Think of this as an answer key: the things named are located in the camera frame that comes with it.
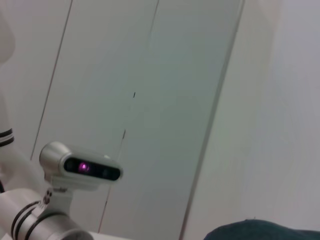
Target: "camera lens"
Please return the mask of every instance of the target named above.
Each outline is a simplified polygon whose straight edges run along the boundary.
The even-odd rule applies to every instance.
[[[121,171],[118,168],[105,166],[102,164],[83,161],[78,158],[69,158],[64,162],[64,170],[69,173],[86,175],[99,179],[116,181],[121,176]]]

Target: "dark green fabric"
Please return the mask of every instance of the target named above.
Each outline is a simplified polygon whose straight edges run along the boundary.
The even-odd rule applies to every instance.
[[[320,232],[295,230],[253,219],[218,227],[204,240],[320,240]]]

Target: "white cabinet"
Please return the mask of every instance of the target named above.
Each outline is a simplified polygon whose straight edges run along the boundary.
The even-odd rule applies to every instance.
[[[15,141],[31,157],[71,0],[2,0],[0,14],[14,37],[0,68]]]
[[[156,2],[73,1],[36,142],[33,161],[50,141],[117,160],[134,95],[132,69],[149,37]],[[71,217],[97,232],[109,187],[76,192]]]
[[[32,160],[61,141],[122,164],[119,184],[75,194],[83,227],[179,238],[239,3],[73,1]]]

